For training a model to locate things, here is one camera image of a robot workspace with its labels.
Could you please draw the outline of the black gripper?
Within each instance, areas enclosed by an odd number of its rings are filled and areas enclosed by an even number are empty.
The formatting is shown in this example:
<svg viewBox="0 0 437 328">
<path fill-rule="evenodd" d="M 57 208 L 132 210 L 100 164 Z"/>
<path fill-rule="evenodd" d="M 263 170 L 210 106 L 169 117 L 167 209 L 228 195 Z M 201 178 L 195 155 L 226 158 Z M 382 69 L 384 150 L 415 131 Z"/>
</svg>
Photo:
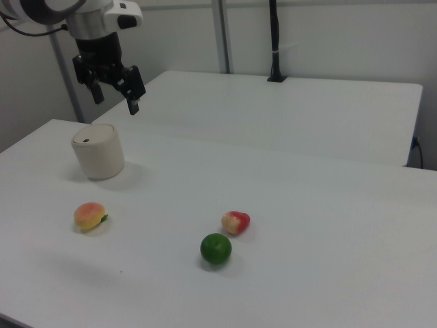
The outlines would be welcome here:
<svg viewBox="0 0 437 328">
<path fill-rule="evenodd" d="M 96 104 L 104 101 L 100 82 L 115 85 L 126 99 L 130 115 L 139 112 L 138 102 L 146 90 L 137 66 L 125 68 L 122 63 L 122 48 L 117 32 L 93 39 L 76 39 L 79 54 L 72 60 L 76 78 L 86 84 L 94 76 L 89 90 Z"/>
</svg>

